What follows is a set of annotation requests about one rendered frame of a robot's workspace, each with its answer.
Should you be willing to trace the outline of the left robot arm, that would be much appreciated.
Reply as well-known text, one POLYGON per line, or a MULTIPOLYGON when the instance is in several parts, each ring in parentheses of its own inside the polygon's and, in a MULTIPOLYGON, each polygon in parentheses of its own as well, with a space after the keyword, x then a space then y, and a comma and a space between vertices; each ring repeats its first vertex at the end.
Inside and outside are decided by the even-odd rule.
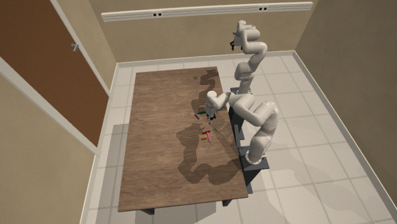
POLYGON ((251 139, 249 150, 246 153, 246 160, 250 164, 257 165, 263 157, 267 157, 263 154, 271 145, 279 122, 279 110, 272 101, 265 101, 254 112, 249 111, 255 103, 255 97, 252 94, 235 95, 232 92, 224 92, 217 97, 215 91, 207 93, 206 106, 209 109, 220 110, 227 102, 238 116, 254 126, 261 126, 251 139))

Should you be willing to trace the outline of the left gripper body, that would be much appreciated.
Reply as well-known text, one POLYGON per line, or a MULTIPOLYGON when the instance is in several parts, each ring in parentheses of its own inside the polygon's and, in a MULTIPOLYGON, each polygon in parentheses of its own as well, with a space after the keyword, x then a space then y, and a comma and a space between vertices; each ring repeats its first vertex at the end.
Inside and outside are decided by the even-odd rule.
MULTIPOLYGON (((207 104, 207 103, 206 103, 207 104)), ((205 112, 212 118, 214 114, 216 115, 216 109, 209 109, 205 104, 205 112)))

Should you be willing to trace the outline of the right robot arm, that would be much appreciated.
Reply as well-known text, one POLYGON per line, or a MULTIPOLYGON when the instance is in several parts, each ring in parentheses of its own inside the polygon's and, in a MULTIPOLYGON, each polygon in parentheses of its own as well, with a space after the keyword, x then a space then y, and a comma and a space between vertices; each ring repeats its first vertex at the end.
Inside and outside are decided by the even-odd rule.
POLYGON ((253 25, 246 25, 246 22, 240 20, 238 22, 237 31, 233 31, 233 35, 240 37, 244 54, 254 54, 249 61, 238 64, 235 71, 235 79, 241 80, 237 94, 252 94, 249 91, 251 82, 255 76, 255 71, 259 63, 264 59, 267 52, 267 45, 263 42, 251 42, 260 37, 260 32, 253 25))

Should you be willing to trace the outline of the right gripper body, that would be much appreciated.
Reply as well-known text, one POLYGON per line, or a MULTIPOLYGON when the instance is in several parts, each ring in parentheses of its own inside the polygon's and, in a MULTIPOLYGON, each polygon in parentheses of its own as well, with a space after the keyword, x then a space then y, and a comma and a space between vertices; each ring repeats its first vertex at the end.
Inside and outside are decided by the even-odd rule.
POLYGON ((242 45, 241 45, 241 41, 240 41, 240 37, 237 37, 237 36, 235 35, 233 45, 234 45, 234 46, 242 46, 242 45))

